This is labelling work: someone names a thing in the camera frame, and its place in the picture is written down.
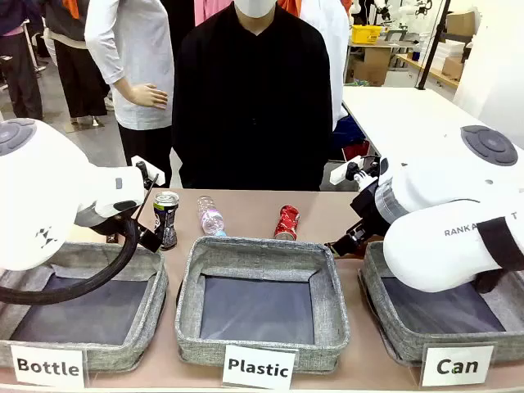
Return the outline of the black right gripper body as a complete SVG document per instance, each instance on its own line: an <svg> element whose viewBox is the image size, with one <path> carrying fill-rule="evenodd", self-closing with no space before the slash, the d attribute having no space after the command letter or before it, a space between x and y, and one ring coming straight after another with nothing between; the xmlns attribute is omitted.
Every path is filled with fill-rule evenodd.
<svg viewBox="0 0 524 393"><path fill-rule="evenodd" d="M360 217L347 233L356 246L363 245L373 236L385 237L390 224L379 213L375 203L378 181L374 180L350 203L350 207Z"/></svg>

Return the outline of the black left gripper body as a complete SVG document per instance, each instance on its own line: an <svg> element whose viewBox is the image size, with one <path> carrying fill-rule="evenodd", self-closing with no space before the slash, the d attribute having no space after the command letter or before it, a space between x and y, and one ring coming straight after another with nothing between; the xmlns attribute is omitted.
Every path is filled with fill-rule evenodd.
<svg viewBox="0 0 524 393"><path fill-rule="evenodd" d="M150 252L156 253L162 244L161 240L152 232L150 229L144 227L141 224L137 224L138 227L138 245L144 247Z"/></svg>

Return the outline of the bystander bare hand on hip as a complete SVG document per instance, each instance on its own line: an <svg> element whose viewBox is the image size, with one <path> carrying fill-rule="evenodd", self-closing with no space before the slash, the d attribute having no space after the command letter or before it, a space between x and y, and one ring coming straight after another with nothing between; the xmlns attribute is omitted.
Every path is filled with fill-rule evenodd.
<svg viewBox="0 0 524 393"><path fill-rule="evenodd" d="M135 105L165 110L168 104L168 94L154 84L142 84L131 88L132 102Z"/></svg>

